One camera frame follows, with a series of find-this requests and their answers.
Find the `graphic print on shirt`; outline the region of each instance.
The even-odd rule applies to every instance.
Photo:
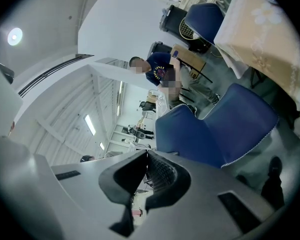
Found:
[[[166,74],[166,70],[164,66],[156,66],[153,74],[155,76],[156,79],[158,80],[162,80],[165,77]]]

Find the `blue chair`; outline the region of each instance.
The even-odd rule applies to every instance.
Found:
[[[262,98],[234,83],[203,120],[183,104],[157,119],[156,148],[221,168],[250,152],[278,121]]]
[[[213,45],[223,20],[224,16],[215,3],[194,4],[184,18],[190,29]]]

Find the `fluorescent light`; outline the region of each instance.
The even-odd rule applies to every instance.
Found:
[[[124,85],[124,83],[121,81],[121,82],[120,82],[119,94],[121,94],[121,93],[122,93],[122,87],[123,87],[123,85]]]
[[[22,30],[18,27],[12,29],[7,37],[8,44],[11,46],[16,46],[22,39]]]
[[[84,117],[84,120],[85,120],[86,124],[88,125],[92,135],[95,135],[96,130],[95,130],[94,125],[92,124],[90,116],[88,114]]]

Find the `gray floor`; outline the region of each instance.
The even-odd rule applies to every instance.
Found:
[[[225,94],[232,83],[238,83],[250,88],[251,70],[247,70],[241,79],[237,79],[231,68],[228,68],[222,58],[213,56],[220,55],[215,47],[210,48],[207,53],[200,55],[206,61],[203,73],[208,76],[213,83],[200,77],[202,84],[210,87],[213,91]],[[259,83],[253,91],[269,103],[279,114],[280,121],[276,129],[252,152],[234,164],[222,168],[232,176],[244,175],[249,185],[257,192],[261,192],[263,184],[267,180],[269,161],[273,156],[281,158],[283,169],[281,173],[282,189],[284,199],[288,202],[293,196],[300,183],[300,139],[289,128],[286,118],[294,111],[294,102],[281,88],[271,79],[265,77],[264,82]],[[198,108],[198,118],[202,119],[213,108],[203,97],[189,96],[195,100]]]

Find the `round light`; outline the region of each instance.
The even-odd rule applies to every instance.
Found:
[[[21,39],[22,39],[22,30],[18,27],[15,27],[9,32],[7,41],[9,45],[16,46],[17,44],[20,43]]]

